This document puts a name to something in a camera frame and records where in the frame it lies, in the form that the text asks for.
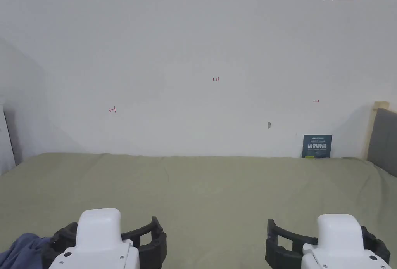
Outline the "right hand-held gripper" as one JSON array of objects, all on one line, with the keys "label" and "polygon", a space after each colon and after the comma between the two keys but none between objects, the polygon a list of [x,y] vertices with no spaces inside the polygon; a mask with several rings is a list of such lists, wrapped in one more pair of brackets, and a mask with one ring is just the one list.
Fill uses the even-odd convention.
[{"label": "right hand-held gripper", "polygon": [[[265,260],[272,269],[389,269],[385,243],[348,214],[318,217],[318,239],[296,234],[267,221]],[[292,250],[278,244],[292,241]]]}]

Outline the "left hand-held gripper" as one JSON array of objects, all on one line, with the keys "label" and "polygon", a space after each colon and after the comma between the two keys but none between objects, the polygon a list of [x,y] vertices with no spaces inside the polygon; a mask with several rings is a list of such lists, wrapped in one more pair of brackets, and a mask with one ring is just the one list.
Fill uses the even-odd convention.
[{"label": "left hand-held gripper", "polygon": [[[140,237],[150,234],[142,245]],[[167,234],[157,217],[121,234],[121,214],[114,208],[86,210],[77,222],[57,231],[41,250],[42,268],[137,269],[140,262],[163,262]]]}]

